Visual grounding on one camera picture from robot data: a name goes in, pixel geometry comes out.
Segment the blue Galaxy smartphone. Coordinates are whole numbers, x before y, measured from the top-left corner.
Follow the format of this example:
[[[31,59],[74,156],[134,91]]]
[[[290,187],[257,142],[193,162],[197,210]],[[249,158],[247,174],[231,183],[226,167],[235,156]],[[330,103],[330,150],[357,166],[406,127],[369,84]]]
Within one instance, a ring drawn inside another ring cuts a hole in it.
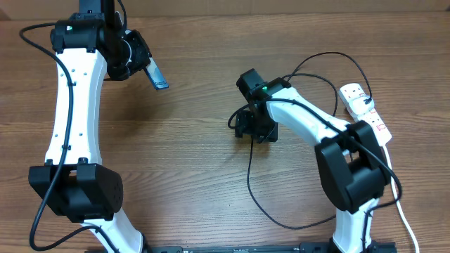
[[[144,71],[149,78],[151,84],[156,90],[168,89],[169,84],[167,83],[165,77],[161,73],[158,65],[153,60],[153,58],[149,58],[150,63],[144,68]]]

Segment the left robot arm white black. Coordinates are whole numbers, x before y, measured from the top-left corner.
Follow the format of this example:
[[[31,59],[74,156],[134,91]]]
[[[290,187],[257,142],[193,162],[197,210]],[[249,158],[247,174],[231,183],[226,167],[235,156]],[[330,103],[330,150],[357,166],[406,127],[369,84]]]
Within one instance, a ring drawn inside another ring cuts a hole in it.
[[[98,141],[102,85],[144,71],[156,89],[167,81],[147,43],[127,27],[124,9],[112,0],[80,1],[66,20],[51,23],[48,51],[57,64],[58,93],[53,133],[41,166],[28,181],[49,208],[90,231],[104,252],[149,252],[143,233],[125,214],[121,176],[104,167]]]

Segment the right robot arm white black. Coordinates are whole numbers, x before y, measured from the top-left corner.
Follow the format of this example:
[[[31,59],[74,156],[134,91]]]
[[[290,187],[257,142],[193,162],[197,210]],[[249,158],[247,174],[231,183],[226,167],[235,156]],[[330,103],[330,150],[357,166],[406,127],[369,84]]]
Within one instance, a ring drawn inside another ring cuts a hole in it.
[[[305,100],[289,82],[264,81],[256,70],[243,73],[236,86],[247,105],[235,112],[235,135],[259,143],[278,139],[283,124],[314,147],[324,193],[336,207],[335,231],[327,242],[302,242],[301,252],[396,252],[393,242],[370,236],[373,211],[390,182],[372,128],[350,124]]]

